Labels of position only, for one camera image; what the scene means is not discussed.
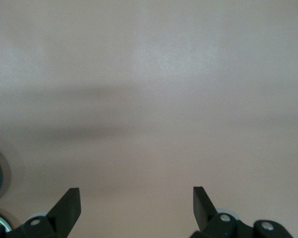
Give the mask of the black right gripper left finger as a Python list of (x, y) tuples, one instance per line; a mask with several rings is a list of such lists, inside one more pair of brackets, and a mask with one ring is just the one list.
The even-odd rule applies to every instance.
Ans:
[(70, 188), (45, 216), (36, 216), (0, 238), (66, 238), (80, 217), (80, 190)]

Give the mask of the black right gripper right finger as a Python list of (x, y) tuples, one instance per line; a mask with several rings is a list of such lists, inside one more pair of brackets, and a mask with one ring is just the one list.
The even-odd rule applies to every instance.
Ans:
[(193, 211), (199, 227), (192, 238), (291, 238), (281, 224), (258, 220), (252, 227), (227, 212), (218, 212), (203, 187), (193, 188)]

